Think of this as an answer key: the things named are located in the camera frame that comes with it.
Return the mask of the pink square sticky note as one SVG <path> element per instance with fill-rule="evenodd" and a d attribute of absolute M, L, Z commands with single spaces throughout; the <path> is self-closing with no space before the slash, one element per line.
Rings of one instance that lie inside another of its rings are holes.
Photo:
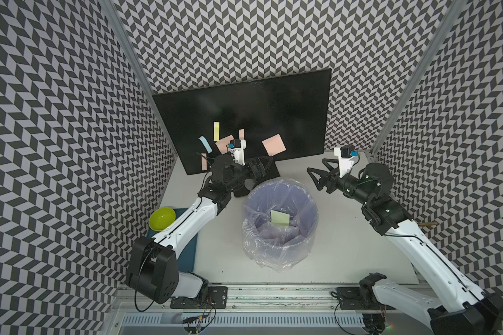
<path fill-rule="evenodd" d="M 262 144 L 269 156 L 275 156 L 286 151 L 285 144 L 280 134 L 276 134 L 262 141 Z"/>
<path fill-rule="evenodd" d="M 226 154 L 228 152 L 227 146 L 233 139 L 234 137 L 232 135 L 229 135 L 215 142 L 215 145 L 217 146 L 221 154 Z"/>

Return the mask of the green square sticky note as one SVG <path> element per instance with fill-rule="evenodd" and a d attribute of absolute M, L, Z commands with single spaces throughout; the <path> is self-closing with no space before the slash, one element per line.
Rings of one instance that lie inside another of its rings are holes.
<path fill-rule="evenodd" d="M 271 211 L 271 223 L 277 226 L 289 226 L 291 217 L 284 212 Z"/>

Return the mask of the blue narrow sticky note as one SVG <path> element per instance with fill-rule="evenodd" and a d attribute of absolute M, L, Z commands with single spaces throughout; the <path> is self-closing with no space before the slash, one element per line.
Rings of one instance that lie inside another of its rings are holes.
<path fill-rule="evenodd" d="M 208 154 L 212 153 L 212 148 L 211 148 L 211 146 L 210 146 L 210 144 L 209 144 L 208 140 L 207 140 L 204 136 L 201 136 L 201 137 L 199 138 L 199 140 L 201 141 L 202 145 L 204 146 L 204 148 L 205 148 L 206 152 L 207 152 Z"/>

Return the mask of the yellow narrow sticky note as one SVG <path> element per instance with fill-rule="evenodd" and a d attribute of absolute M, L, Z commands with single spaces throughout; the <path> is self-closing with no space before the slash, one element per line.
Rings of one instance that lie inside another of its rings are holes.
<path fill-rule="evenodd" d="M 215 142 L 219 141 L 220 139 L 219 134 L 220 134 L 220 124 L 218 121 L 215 121 L 213 124 L 213 140 Z"/>

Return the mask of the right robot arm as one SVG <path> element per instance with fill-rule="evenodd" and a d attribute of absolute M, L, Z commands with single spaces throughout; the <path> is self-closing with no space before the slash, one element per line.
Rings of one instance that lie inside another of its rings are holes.
<path fill-rule="evenodd" d="M 464 275 L 422 232 L 407 210 L 390 196 L 395 182 L 388 167 L 369 163 L 357 177 L 354 161 L 323 159 L 325 170 L 309 167 L 316 188 L 342 191 L 360 203 L 373 230 L 393 243 L 423 276 L 435 297 L 398 285 L 380 273 L 359 282 L 360 305 L 392 307 L 428 327 L 434 334 L 494 334 L 503 321 L 503 298 Z"/>

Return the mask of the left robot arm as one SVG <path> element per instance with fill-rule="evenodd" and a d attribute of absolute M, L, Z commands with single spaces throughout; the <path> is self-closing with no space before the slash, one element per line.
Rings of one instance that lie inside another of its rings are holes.
<path fill-rule="evenodd" d="M 266 177 L 272 156 L 248 159 L 242 165 L 233 154 L 222 154 L 210 166 L 198 198 L 175 222 L 153 237 L 139 237 L 132 246 L 125 284 L 163 304 L 171 298 L 207 302 L 208 280 L 178 269 L 182 250 L 210 221 L 221 214 L 234 191 L 248 181 L 257 183 Z"/>

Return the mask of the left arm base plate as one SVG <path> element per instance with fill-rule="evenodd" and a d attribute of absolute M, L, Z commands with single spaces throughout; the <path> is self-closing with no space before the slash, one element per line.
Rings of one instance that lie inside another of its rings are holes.
<path fill-rule="evenodd" d="M 208 286 L 203 288 L 195 298 L 172 297 L 172 309 L 225 309 L 229 288 L 227 286 Z"/>

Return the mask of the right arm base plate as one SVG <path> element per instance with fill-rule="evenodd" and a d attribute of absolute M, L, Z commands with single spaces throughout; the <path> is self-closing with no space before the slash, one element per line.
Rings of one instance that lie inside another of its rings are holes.
<path fill-rule="evenodd" d="M 331 295 L 338 301 L 341 310 L 380 310 L 382 305 L 374 293 L 360 287 L 337 287 Z"/>

